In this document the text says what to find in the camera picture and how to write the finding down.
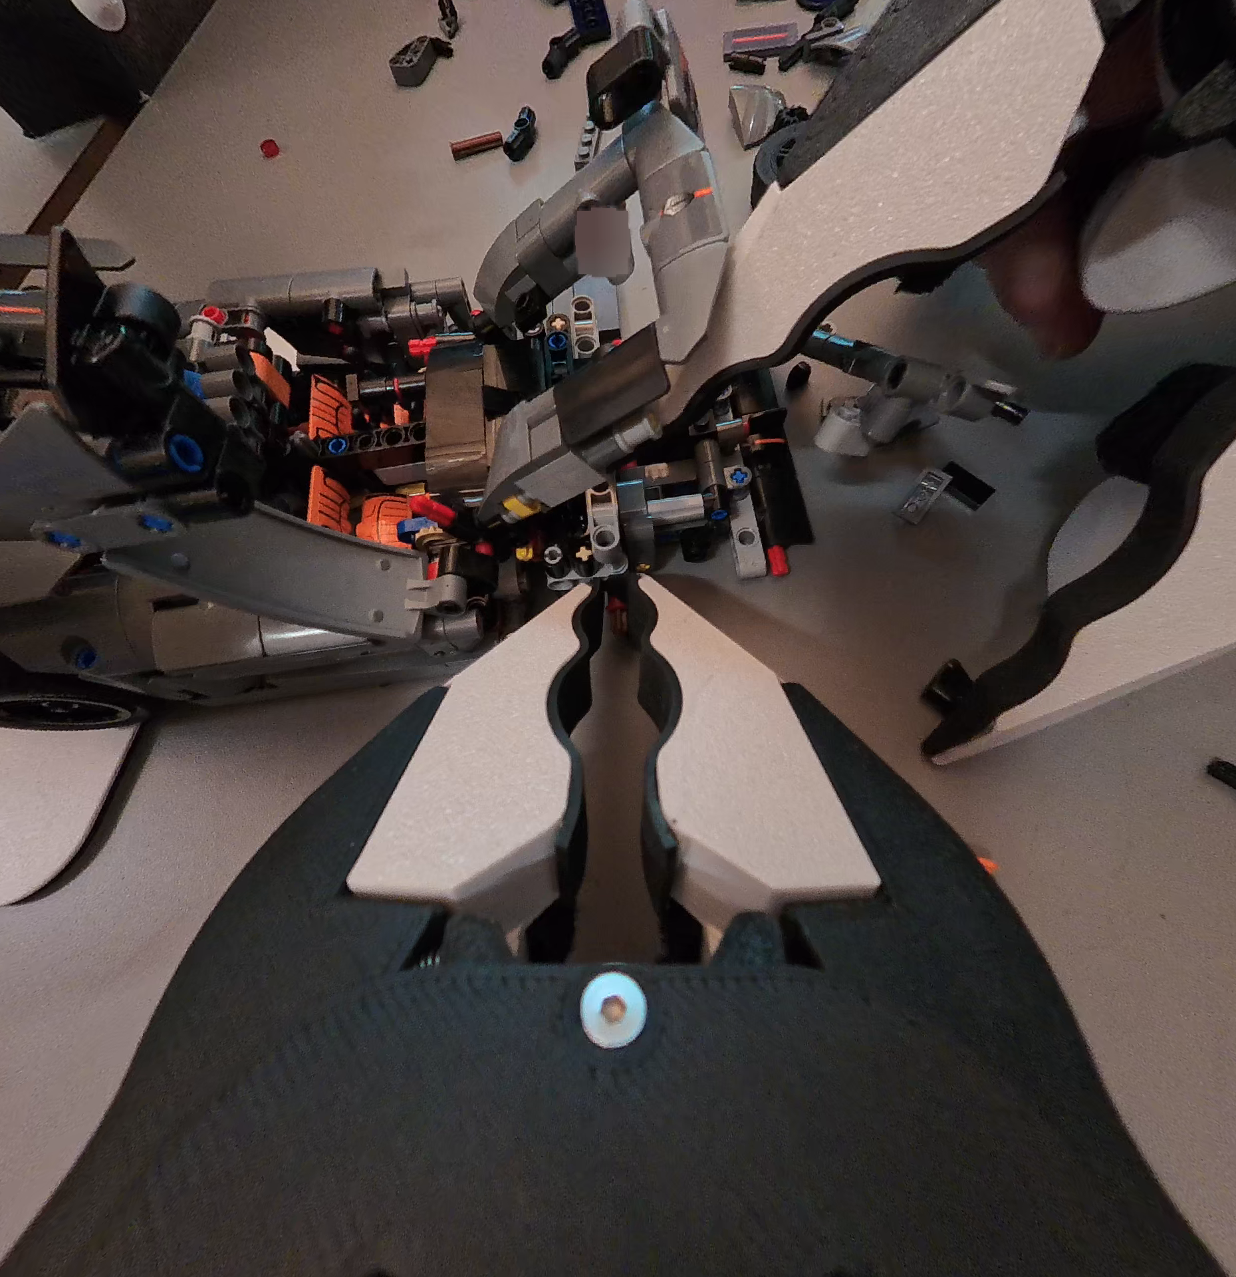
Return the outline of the grey curved lego shell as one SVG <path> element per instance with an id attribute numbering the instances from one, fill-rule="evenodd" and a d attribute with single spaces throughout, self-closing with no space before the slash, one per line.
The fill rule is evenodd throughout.
<path id="1" fill-rule="evenodd" d="M 728 117 L 740 147 L 757 147 L 780 126 L 786 110 L 782 91 L 766 83 L 734 83 L 728 89 Z"/>

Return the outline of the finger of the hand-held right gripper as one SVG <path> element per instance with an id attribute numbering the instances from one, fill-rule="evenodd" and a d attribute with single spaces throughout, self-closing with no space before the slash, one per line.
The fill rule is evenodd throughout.
<path id="1" fill-rule="evenodd" d="M 1103 50 L 1088 1 L 887 4 L 730 242 L 657 421 L 796 355 L 853 292 L 964 260 L 1041 205 Z"/>
<path id="2" fill-rule="evenodd" d="M 1185 364 L 1095 440 L 1105 481 L 1073 508 L 1022 646 L 948 691 L 921 743 L 946 765 L 1236 649 L 1236 366 Z"/>

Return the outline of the grey lego panel strip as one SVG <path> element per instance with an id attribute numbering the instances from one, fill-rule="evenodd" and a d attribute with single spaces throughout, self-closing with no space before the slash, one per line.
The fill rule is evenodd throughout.
<path id="1" fill-rule="evenodd" d="M 869 384 L 863 395 L 839 397 L 823 408 L 814 445 L 827 455 L 862 457 L 944 417 L 1016 425 L 1028 412 L 1010 385 L 975 381 L 939 363 L 846 339 L 825 327 L 814 330 L 802 354 Z"/>

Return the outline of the grey studded lego plate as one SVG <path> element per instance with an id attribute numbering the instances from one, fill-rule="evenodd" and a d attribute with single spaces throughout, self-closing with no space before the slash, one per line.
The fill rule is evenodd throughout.
<path id="1" fill-rule="evenodd" d="M 926 468 L 918 473 L 913 487 L 895 507 L 894 514 L 906 525 L 918 525 L 948 488 L 951 475 L 939 468 Z"/>

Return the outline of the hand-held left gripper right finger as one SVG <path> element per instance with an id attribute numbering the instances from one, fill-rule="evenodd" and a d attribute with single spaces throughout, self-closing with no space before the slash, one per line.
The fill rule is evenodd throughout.
<path id="1" fill-rule="evenodd" d="M 778 675 L 652 578 L 637 581 L 643 872 L 663 960 L 789 906 L 867 900 L 865 844 Z"/>

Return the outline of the grey lego car model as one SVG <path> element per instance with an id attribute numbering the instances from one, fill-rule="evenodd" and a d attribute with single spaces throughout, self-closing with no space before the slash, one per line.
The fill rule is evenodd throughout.
<path id="1" fill-rule="evenodd" d="M 746 578 L 814 541 L 766 372 L 526 530 L 481 522 L 507 413 L 641 351 L 571 263 L 494 336 L 461 279 L 225 280 L 179 327 L 99 279 L 120 268 L 99 240 L 2 252 L 49 274 L 0 290 L 0 726 L 411 678 L 510 630 L 534 562 L 563 590 L 729 534 Z"/>

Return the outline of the white rounded mat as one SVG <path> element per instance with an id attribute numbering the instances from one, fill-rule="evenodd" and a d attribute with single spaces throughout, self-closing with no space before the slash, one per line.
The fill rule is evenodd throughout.
<path id="1" fill-rule="evenodd" d="M 0 907 L 37 894 L 79 854 L 138 733 L 0 727 Z"/>

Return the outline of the person's right hand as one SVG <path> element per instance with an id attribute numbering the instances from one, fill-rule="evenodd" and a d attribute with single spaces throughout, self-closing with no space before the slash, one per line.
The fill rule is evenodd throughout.
<path id="1" fill-rule="evenodd" d="M 1040 356 L 1071 359 L 1091 346 L 1103 314 L 1084 295 L 1077 263 L 1083 199 L 1061 189 L 976 255 L 999 307 Z"/>

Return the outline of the pile of loose lego parts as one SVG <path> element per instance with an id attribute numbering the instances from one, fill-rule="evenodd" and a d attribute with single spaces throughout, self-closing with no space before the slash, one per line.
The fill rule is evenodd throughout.
<path id="1" fill-rule="evenodd" d="M 721 62 L 730 70 L 760 76 L 769 64 L 786 72 L 797 65 L 837 66 L 863 41 L 869 26 L 854 18 L 857 1 L 797 1 L 808 16 L 798 22 L 770 22 L 725 30 Z"/>

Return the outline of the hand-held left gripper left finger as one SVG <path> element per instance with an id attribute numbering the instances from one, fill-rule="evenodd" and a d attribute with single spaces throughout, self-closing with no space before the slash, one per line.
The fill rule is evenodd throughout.
<path id="1" fill-rule="evenodd" d="M 575 585 L 449 681 L 345 880 L 519 932 L 530 960 L 574 944 L 587 859 L 588 588 Z"/>

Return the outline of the black lego bracket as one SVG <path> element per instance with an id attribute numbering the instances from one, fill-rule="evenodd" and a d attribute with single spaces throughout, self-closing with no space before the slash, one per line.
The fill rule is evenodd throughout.
<path id="1" fill-rule="evenodd" d="M 612 37 L 612 25 L 604 1 L 566 1 L 567 28 L 551 37 L 540 69 L 546 80 L 556 81 L 576 57 Z"/>

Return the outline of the black lego wheel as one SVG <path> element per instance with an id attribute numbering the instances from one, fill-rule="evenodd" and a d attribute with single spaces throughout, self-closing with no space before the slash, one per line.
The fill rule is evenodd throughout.
<path id="1" fill-rule="evenodd" d="M 809 111 L 802 106 L 790 106 L 782 110 L 774 127 L 753 151 L 750 207 L 754 209 L 764 193 L 777 179 L 785 155 L 798 141 Z"/>

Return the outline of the grey lego liftarm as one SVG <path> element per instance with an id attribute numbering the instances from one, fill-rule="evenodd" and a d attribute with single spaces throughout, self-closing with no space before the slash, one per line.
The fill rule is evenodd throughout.
<path id="1" fill-rule="evenodd" d="M 439 60 L 453 57 L 453 44 L 439 36 L 417 36 L 398 48 L 388 61 L 397 87 L 418 87 Z"/>

